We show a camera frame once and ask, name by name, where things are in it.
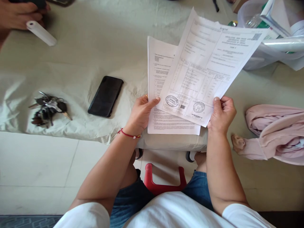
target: white shirt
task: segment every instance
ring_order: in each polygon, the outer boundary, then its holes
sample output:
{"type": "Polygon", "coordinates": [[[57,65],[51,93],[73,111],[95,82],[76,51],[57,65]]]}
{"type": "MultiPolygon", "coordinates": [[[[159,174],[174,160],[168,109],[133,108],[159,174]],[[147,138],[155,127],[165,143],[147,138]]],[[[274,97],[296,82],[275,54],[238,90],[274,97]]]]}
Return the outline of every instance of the white shirt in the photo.
{"type": "MultiPolygon", "coordinates": [[[[108,228],[110,217],[99,203],[85,203],[65,213],[54,228],[108,228]]],[[[163,193],[133,215],[124,228],[224,227],[274,228],[254,210],[242,205],[227,206],[222,217],[182,192],[163,193]]]]}

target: barcode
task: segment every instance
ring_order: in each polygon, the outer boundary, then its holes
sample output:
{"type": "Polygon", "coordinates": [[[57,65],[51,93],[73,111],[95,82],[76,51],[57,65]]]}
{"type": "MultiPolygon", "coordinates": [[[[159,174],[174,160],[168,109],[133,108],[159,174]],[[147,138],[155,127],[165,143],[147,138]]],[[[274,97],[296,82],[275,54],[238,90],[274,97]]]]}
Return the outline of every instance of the barcode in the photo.
{"type": "Polygon", "coordinates": [[[252,40],[258,40],[258,39],[260,38],[261,35],[262,35],[262,33],[256,33],[256,34],[253,36],[252,40]]]}
{"type": "Polygon", "coordinates": [[[202,119],[202,117],[200,117],[200,116],[198,116],[198,115],[195,115],[195,114],[192,114],[194,117],[196,117],[196,118],[201,118],[202,119]]]}

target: blue rug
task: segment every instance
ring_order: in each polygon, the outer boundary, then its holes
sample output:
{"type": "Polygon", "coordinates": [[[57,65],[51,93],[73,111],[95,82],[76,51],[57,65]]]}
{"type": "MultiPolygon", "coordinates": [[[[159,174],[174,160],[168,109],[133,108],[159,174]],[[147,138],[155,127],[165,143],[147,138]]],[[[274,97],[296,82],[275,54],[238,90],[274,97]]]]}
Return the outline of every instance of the blue rug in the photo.
{"type": "Polygon", "coordinates": [[[0,228],[53,228],[62,215],[0,215],[0,228]]]}

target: white tablecloth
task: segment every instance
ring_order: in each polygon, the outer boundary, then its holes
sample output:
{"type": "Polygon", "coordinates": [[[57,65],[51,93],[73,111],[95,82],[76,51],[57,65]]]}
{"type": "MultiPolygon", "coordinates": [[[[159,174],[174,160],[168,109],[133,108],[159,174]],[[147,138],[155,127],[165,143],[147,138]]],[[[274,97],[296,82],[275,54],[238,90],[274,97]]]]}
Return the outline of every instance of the white tablecloth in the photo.
{"type": "MultiPolygon", "coordinates": [[[[135,99],[147,93],[147,36],[178,45],[192,7],[200,16],[227,24],[236,19],[230,5],[218,0],[76,0],[51,5],[47,30],[58,40],[49,47],[28,31],[13,31],[0,52],[0,130],[110,143],[126,124],[135,99]],[[105,75],[124,80],[110,118],[87,113],[105,75]],[[46,129],[32,125],[28,106],[43,91],[64,98],[73,121],[54,117],[46,129]]],[[[239,114],[231,130],[248,134],[243,111],[259,103],[303,106],[303,77],[280,65],[257,73],[242,71],[227,91],[239,114]]],[[[148,135],[138,146],[149,149],[199,150],[207,130],[195,135],[148,135]]]]}

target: red plastic stool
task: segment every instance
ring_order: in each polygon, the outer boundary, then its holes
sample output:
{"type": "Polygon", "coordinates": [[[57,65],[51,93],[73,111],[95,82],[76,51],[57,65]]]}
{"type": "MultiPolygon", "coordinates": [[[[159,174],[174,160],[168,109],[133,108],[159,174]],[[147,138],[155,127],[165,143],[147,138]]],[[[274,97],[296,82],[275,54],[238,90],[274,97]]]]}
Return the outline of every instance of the red plastic stool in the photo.
{"type": "Polygon", "coordinates": [[[175,191],[181,191],[183,190],[186,185],[186,178],[184,174],[184,168],[179,166],[178,170],[180,172],[180,185],[179,186],[170,186],[170,185],[157,185],[152,180],[152,164],[148,163],[145,167],[146,173],[145,173],[145,179],[144,184],[149,189],[150,192],[152,192],[155,196],[162,194],[164,192],[175,192],[175,191]]]}

